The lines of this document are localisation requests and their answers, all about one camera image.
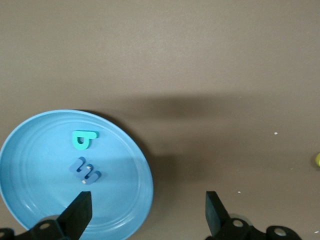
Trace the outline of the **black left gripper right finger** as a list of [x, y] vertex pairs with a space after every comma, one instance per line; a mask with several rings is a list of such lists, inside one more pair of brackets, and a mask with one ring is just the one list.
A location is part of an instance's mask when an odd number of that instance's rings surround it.
[[206, 240], [265, 240], [265, 234], [245, 220], [230, 217], [215, 191], [206, 192], [206, 221], [211, 233]]

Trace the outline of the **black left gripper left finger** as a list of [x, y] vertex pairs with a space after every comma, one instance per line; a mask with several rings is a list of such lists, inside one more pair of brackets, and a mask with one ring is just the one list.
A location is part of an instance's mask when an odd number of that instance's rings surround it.
[[32, 240], [79, 240], [92, 216], [91, 192], [82, 191], [56, 219], [37, 223]]

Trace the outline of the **blue foam letter m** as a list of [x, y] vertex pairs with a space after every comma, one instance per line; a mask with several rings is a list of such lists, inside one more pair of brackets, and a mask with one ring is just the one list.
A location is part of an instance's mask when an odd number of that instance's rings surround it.
[[83, 156], [74, 161], [69, 167], [69, 171], [79, 178], [84, 185], [91, 185], [102, 176], [101, 172], [95, 170], [92, 164], [87, 163]]

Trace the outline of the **teal foam letter p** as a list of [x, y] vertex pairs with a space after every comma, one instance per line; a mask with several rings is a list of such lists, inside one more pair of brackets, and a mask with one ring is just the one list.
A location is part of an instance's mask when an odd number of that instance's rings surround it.
[[71, 136], [72, 145], [75, 149], [83, 151], [90, 147], [92, 140], [99, 137], [99, 132], [91, 130], [74, 130]]

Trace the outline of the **blue plate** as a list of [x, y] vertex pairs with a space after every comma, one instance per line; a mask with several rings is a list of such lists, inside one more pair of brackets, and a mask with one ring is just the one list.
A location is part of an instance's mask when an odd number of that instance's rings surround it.
[[[97, 131], [77, 150], [75, 130]], [[86, 185], [69, 171], [79, 157], [101, 172]], [[80, 110], [53, 110], [18, 125], [0, 150], [0, 193], [26, 229], [62, 213], [80, 192], [91, 192], [92, 218], [80, 240], [127, 240], [146, 220], [153, 201], [150, 167], [136, 142], [119, 126]]]

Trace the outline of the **brown table cover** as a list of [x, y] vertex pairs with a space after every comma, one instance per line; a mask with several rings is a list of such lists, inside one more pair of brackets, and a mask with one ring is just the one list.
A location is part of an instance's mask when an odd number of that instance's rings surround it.
[[130, 240], [204, 240], [206, 191], [320, 240], [320, 0], [0, 0], [0, 147], [55, 109], [101, 114], [147, 155]]

